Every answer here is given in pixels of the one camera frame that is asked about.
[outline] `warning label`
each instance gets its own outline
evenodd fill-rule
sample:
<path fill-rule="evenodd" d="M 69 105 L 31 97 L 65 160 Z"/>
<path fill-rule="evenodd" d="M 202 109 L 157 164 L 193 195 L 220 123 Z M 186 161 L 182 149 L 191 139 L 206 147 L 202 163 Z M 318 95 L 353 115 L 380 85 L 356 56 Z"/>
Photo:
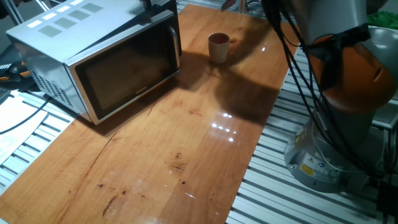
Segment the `warning label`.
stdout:
<path fill-rule="evenodd" d="M 313 173 L 315 172 L 314 169 L 311 169 L 311 167 L 309 167 L 309 166 L 307 166 L 307 165 L 305 165 L 305 164 L 302 164 L 302 165 L 301 165 L 301 170 L 302 170 L 304 173 L 310 175 L 311 177 L 312 177 Z"/>
<path fill-rule="evenodd" d="M 340 176 L 340 172 L 309 153 L 305 154 L 300 170 L 314 179 L 328 183 L 337 182 Z"/>

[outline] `microwave side panel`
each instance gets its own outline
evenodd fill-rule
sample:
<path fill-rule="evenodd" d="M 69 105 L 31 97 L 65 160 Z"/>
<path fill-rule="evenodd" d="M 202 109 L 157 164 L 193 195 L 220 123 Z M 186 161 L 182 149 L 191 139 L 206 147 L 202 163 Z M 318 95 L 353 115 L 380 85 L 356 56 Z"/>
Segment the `microwave side panel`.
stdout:
<path fill-rule="evenodd" d="M 68 109 L 91 121 L 63 63 L 13 38 L 11 35 L 9 35 L 9 38 L 18 50 L 26 67 L 32 73 L 32 77 L 40 90 Z"/>

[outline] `wooden table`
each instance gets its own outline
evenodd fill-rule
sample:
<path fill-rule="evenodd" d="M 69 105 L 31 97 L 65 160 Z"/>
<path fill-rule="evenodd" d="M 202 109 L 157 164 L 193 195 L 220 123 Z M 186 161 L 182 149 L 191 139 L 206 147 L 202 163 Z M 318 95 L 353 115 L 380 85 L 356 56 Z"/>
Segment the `wooden table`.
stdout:
<path fill-rule="evenodd" d="M 287 63 L 263 19 L 189 5 L 179 20 L 180 74 L 99 126 L 75 120 L 0 197 L 0 218 L 225 222 Z M 222 66 L 208 61 L 213 32 L 231 37 Z"/>

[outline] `microwave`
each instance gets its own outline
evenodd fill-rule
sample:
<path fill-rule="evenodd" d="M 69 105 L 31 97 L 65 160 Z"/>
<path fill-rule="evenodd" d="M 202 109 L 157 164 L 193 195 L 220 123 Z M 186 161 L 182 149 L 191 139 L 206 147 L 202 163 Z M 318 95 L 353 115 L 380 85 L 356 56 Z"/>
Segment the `microwave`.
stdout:
<path fill-rule="evenodd" d="M 180 70 L 175 0 L 69 0 L 7 36 L 39 88 L 94 124 Z"/>

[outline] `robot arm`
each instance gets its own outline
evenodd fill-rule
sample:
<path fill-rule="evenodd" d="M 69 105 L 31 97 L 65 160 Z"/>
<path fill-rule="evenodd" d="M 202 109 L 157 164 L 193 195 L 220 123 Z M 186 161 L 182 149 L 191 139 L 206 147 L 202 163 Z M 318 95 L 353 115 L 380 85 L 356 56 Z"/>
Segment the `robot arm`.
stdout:
<path fill-rule="evenodd" d="M 222 9 L 232 5 L 232 1 L 227 1 Z M 315 190 L 355 191 L 368 176 L 382 178 L 392 169 L 391 164 L 381 168 L 383 140 L 373 144 L 379 139 L 370 127 L 375 111 L 397 90 L 398 65 L 394 58 L 398 56 L 398 34 L 368 27 L 367 4 L 375 2 L 381 7 L 385 0 L 261 1 L 268 23 L 282 42 L 291 74 L 311 117 L 296 141 L 285 150 L 287 167 L 302 164 L 308 154 L 338 174 L 339 181 L 325 182 L 300 169 L 290 170 L 297 180 Z M 288 11 L 300 31 L 293 25 Z M 287 47 L 280 26 L 281 13 L 292 25 L 308 58 L 309 83 L 314 74 L 320 96 L 308 84 Z M 303 79 L 312 93 L 316 110 L 308 106 L 298 78 Z"/>

